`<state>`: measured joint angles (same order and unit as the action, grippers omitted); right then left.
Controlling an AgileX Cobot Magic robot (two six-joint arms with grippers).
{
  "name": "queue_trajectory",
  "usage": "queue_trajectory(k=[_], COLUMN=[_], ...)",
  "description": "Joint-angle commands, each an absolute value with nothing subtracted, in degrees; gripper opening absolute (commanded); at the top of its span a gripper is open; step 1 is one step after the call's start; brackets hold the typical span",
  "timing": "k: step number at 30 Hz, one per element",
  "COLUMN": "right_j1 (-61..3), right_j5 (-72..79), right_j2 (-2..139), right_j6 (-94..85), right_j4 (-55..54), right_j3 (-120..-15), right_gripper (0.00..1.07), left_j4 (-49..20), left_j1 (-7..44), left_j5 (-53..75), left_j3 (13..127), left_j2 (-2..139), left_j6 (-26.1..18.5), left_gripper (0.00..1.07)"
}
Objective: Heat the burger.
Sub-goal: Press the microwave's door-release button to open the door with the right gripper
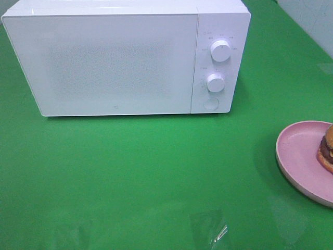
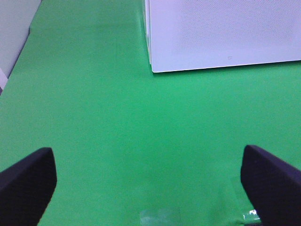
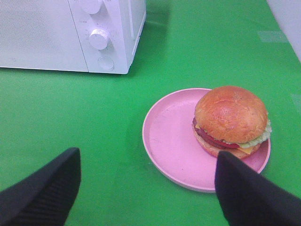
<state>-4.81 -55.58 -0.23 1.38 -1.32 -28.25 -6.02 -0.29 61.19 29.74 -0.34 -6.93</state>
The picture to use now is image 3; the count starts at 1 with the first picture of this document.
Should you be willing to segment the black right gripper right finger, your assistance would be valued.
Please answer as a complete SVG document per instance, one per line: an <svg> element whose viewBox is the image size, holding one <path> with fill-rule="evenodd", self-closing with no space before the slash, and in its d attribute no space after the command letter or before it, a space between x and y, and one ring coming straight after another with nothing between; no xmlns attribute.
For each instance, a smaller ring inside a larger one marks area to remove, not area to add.
<svg viewBox="0 0 301 226"><path fill-rule="evenodd" d="M299 226L301 200L229 152L218 154L215 190L230 226Z"/></svg>

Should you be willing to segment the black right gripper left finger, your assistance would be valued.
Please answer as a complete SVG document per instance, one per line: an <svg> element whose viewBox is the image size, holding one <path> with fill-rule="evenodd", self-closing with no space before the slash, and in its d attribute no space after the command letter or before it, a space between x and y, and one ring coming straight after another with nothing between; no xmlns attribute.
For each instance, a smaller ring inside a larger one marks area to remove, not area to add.
<svg viewBox="0 0 301 226"><path fill-rule="evenodd" d="M72 147L1 191L2 226L63 226L81 183L80 149Z"/></svg>

